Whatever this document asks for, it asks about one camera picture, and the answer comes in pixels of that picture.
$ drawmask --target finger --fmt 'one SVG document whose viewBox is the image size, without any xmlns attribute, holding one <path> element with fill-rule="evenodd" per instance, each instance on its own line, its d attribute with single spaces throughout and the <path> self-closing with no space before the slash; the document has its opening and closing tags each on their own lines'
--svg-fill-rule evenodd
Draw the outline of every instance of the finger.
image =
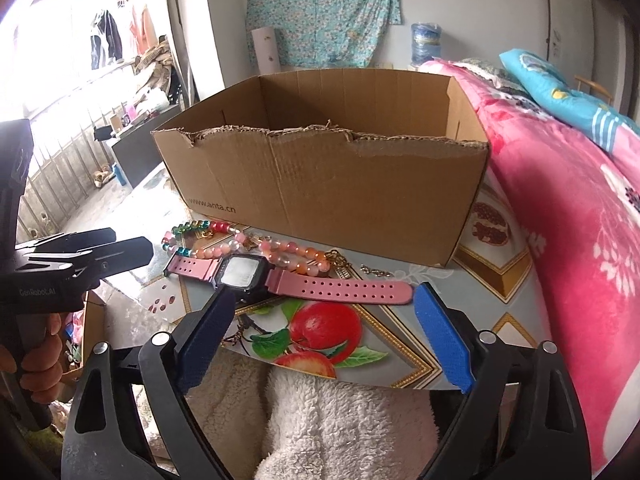
<svg viewBox="0 0 640 480">
<path fill-rule="evenodd" d="M 62 319 L 60 318 L 60 314 L 49 314 L 49 319 L 47 320 L 47 329 L 51 335 L 56 335 L 60 332 L 62 328 Z"/>
<path fill-rule="evenodd" d="M 31 396 L 31 400 L 33 400 L 33 402 L 37 402 L 38 404 L 51 404 L 58 398 L 61 389 L 62 384 L 56 384 L 55 386 L 50 387 L 48 390 L 35 392 Z"/>
<path fill-rule="evenodd" d="M 43 372 L 51 368 L 60 357 L 62 341 L 57 335 L 48 335 L 44 342 L 31 350 L 22 360 L 25 372 Z"/>
<path fill-rule="evenodd" d="M 20 378 L 20 386 L 30 392 L 43 392 L 58 384 L 61 378 L 62 365 L 56 363 L 49 370 L 35 374 L 24 374 Z"/>
<path fill-rule="evenodd" d="M 0 345 L 0 372 L 15 374 L 17 367 L 14 357 L 2 345 Z"/>
</svg>

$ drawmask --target wooden chair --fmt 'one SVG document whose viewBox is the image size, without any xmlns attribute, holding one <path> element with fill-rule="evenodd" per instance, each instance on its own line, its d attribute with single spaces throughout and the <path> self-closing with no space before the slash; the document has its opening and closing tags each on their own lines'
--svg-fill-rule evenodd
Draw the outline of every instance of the wooden chair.
<svg viewBox="0 0 640 480">
<path fill-rule="evenodd" d="M 604 88 L 604 86 L 602 86 L 599 83 L 596 83 L 595 81 L 590 81 L 579 75 L 575 76 L 575 80 L 578 82 L 578 91 L 580 91 L 580 86 L 582 86 L 582 83 L 584 83 L 588 87 L 594 89 L 598 94 L 603 95 L 607 100 L 607 104 L 611 106 L 611 102 L 613 101 L 613 95 L 611 95 L 609 91 L 607 91 L 607 89 Z"/>
</svg>

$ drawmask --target black watch case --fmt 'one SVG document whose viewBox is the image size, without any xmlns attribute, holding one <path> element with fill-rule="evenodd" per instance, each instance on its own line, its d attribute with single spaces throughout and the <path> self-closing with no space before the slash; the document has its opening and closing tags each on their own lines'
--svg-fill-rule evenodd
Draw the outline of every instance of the black watch case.
<svg viewBox="0 0 640 480">
<path fill-rule="evenodd" d="M 237 303 L 254 304 L 272 296 L 265 282 L 274 268 L 258 254 L 230 254 L 220 262 L 211 281 L 216 288 L 226 285 L 231 289 Z"/>
</svg>

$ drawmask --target apple print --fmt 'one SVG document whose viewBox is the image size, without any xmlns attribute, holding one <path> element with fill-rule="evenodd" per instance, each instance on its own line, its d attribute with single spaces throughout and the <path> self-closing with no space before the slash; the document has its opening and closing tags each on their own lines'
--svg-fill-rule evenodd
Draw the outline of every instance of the apple print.
<svg viewBox="0 0 640 480">
<path fill-rule="evenodd" d="M 335 379 L 334 365 L 318 352 L 306 350 L 295 354 L 285 354 L 278 357 L 273 363 L 300 372 Z"/>
<path fill-rule="evenodd" d="M 293 315 L 289 333 L 291 341 L 301 350 L 339 349 L 328 359 L 332 364 L 338 364 L 359 345 L 362 323 L 353 307 L 333 301 L 318 301 L 303 306 Z"/>
</svg>

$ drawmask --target paper roll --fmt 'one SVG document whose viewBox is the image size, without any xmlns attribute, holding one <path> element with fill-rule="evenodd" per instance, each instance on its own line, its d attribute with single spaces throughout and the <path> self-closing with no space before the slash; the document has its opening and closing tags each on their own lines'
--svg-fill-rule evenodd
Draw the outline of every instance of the paper roll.
<svg viewBox="0 0 640 480">
<path fill-rule="evenodd" d="M 278 57 L 278 43 L 273 27 L 256 28 L 251 31 L 254 37 L 255 57 L 258 60 L 260 75 L 280 72 L 280 58 Z"/>
</svg>

